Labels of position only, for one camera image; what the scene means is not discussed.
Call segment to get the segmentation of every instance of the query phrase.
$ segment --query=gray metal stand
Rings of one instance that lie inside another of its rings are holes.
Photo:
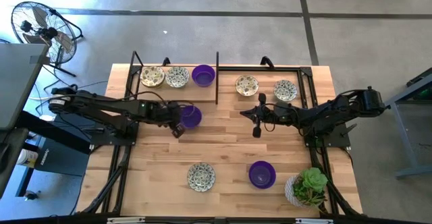
[[[432,74],[385,102],[398,123],[411,167],[396,172],[396,177],[432,173],[432,102],[409,100],[432,85]]]

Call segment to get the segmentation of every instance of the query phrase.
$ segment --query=electric fan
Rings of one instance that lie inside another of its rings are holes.
[[[56,66],[68,62],[76,52],[76,39],[70,24],[81,29],[61,16],[53,8],[41,3],[25,1],[12,11],[12,28],[17,39],[24,43],[45,43],[48,55]]]

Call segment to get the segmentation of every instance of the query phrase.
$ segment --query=white plate with pattern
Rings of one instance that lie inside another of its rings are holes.
[[[185,67],[172,67],[167,71],[165,81],[170,87],[182,88],[189,81],[189,71]]]
[[[236,80],[236,90],[242,96],[252,96],[258,92],[259,84],[253,76],[240,76]]]
[[[189,168],[188,184],[197,192],[206,192],[215,183],[216,175],[207,163],[197,163]]]
[[[165,72],[159,66],[144,67],[141,72],[141,83],[149,88],[155,88],[162,85],[165,79]]]
[[[280,80],[276,82],[273,92],[277,99],[288,102],[292,101],[297,96],[297,87],[289,80]]]

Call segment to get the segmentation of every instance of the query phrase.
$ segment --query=concrete floor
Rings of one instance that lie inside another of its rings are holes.
[[[16,41],[10,11],[21,1],[0,0],[0,38]],[[301,11],[299,0],[30,0],[51,7],[85,9],[183,11]],[[307,0],[315,13],[432,13],[431,0]],[[302,18],[210,18],[67,15],[84,31],[75,57],[64,68],[77,73],[66,82],[79,85],[108,78],[112,63],[128,63],[133,50],[145,62],[257,63],[263,55],[275,64],[310,65]],[[383,100],[403,90],[407,80],[431,67],[429,45],[432,20],[311,21],[320,65],[331,68],[336,92],[371,85]],[[38,87],[53,81],[43,72]],[[88,88],[103,93],[106,85]],[[37,102],[26,106],[32,110]],[[354,171],[364,213],[372,217],[431,222],[431,175],[396,180],[394,173],[408,166],[391,111],[374,119],[355,120],[350,133]],[[19,168],[14,172],[19,176]],[[0,200],[0,219],[67,215],[78,194],[80,178],[37,173],[34,191],[48,197],[24,202],[13,197],[14,184]],[[60,209],[58,202],[70,208]]]

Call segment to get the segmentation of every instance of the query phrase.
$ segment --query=wooden table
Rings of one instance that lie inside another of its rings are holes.
[[[128,69],[128,64],[113,64],[106,96],[124,96]],[[312,66],[312,71],[318,103],[334,99],[329,67]],[[169,129],[140,124],[130,157],[122,216],[319,216],[317,210],[291,205],[284,196],[286,180],[311,165],[304,140],[296,128],[281,125],[274,132],[263,128],[259,139],[252,137],[254,125],[239,112],[258,105],[258,93],[243,97],[236,92],[234,82],[242,74],[253,75],[259,81],[259,92],[267,94],[268,103],[274,103],[273,85],[277,80],[287,79],[298,85],[294,73],[219,72],[219,104],[214,101],[195,104],[203,113],[198,128],[176,139]],[[312,105],[306,80],[304,84],[308,105]],[[300,97],[292,104],[301,107]],[[112,151],[112,146],[102,146],[90,155],[78,211],[90,204],[107,181]],[[338,148],[328,148],[328,154],[334,184],[352,207],[361,212],[350,159]],[[248,168],[259,160],[270,162],[277,172],[275,185],[266,190],[255,188],[248,178]],[[188,169],[198,162],[209,163],[216,172],[215,185],[208,192],[195,192],[186,182]],[[110,207],[115,196],[111,197]]]

